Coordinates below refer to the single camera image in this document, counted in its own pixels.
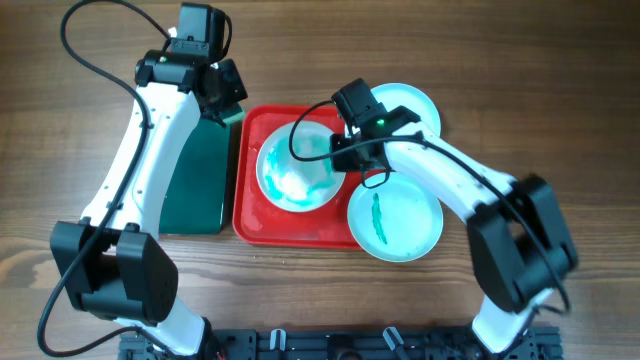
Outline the white plate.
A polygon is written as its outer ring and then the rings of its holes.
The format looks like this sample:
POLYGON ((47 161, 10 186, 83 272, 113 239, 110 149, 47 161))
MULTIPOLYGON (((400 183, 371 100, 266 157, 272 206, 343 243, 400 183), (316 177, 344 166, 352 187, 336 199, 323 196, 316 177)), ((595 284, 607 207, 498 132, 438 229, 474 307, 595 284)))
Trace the white plate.
POLYGON ((380 173, 370 180, 378 186, 358 186, 347 208, 349 230, 357 244, 387 262, 409 262, 429 253, 443 231, 439 200, 397 172, 389 177, 380 173))
POLYGON ((275 130, 263 143, 256 160, 260 190, 276 207, 289 212, 310 212, 337 195, 346 175, 333 170, 329 159, 301 162, 292 157, 327 153, 332 131, 317 122, 291 123, 275 130))
MULTIPOLYGON (((331 97, 332 101, 336 104, 336 108, 344 105, 339 104, 344 100, 341 98, 340 90, 335 92, 331 97)), ((425 126, 436 136, 440 137, 442 125, 439 111, 434 102, 420 89, 404 83, 385 83, 373 87, 371 93, 377 102, 384 105, 388 112, 391 112, 397 107, 404 106, 419 116, 425 126)), ((390 133, 389 130, 377 130, 378 128, 382 128, 382 126, 376 127, 376 130, 366 130, 364 135, 362 135, 363 140, 391 136, 393 132, 391 131, 390 133)))

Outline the green scrubbing sponge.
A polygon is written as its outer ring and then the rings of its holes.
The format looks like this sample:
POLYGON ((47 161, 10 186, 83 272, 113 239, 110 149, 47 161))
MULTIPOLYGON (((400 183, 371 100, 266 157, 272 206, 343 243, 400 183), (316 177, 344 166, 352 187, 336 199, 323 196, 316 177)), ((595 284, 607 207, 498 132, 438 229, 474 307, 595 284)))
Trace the green scrubbing sponge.
POLYGON ((223 110, 220 113, 220 118, 223 124, 231 125, 242 121, 245 118, 245 111, 239 103, 236 103, 223 110))

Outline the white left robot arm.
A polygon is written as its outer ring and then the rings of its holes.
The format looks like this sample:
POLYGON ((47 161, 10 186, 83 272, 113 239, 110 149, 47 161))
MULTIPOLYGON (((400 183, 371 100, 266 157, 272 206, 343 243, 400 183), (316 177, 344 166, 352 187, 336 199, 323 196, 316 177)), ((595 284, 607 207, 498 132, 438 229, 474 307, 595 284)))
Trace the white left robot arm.
POLYGON ((178 298, 178 269, 158 243, 162 208, 184 146, 203 120, 228 124, 247 92, 231 59, 151 50, 139 61, 128 127, 101 189, 77 222, 58 222, 51 251, 61 275, 38 325, 61 293, 72 307, 120 324, 169 358, 203 359, 211 325, 178 298))

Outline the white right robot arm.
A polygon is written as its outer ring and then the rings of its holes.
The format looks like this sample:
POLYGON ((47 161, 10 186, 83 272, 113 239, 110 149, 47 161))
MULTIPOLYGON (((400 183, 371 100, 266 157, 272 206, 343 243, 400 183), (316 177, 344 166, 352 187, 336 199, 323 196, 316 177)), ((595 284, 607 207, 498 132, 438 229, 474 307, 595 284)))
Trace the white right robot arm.
POLYGON ((490 353, 504 354, 553 291, 568 297, 578 255, 551 186, 488 168, 436 135, 404 106, 338 108, 347 132, 332 138, 341 172, 393 170, 435 195, 466 226, 473 272, 485 294, 471 329, 490 353))

